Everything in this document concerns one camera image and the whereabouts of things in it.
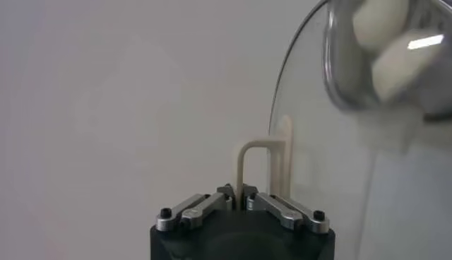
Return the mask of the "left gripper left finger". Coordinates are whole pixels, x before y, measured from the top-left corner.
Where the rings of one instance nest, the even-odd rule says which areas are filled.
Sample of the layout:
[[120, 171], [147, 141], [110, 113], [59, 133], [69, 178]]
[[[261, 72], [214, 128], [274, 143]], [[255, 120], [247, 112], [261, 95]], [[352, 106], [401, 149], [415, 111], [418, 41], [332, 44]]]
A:
[[181, 226], [196, 229], [211, 213], [231, 211], [234, 207], [234, 189], [226, 184], [213, 194], [194, 194], [172, 208], [162, 208], [156, 217], [155, 229], [160, 232], [172, 232]]

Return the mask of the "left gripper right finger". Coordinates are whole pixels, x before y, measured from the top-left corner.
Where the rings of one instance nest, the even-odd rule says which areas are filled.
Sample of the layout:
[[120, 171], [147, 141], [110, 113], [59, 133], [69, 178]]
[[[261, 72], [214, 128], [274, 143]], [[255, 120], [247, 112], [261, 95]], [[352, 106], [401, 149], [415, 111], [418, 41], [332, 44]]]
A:
[[278, 220], [288, 230], [306, 228], [317, 235], [327, 234], [330, 220], [324, 211], [311, 210], [288, 198], [259, 192], [254, 186], [243, 186], [243, 204], [248, 211], [265, 211]]

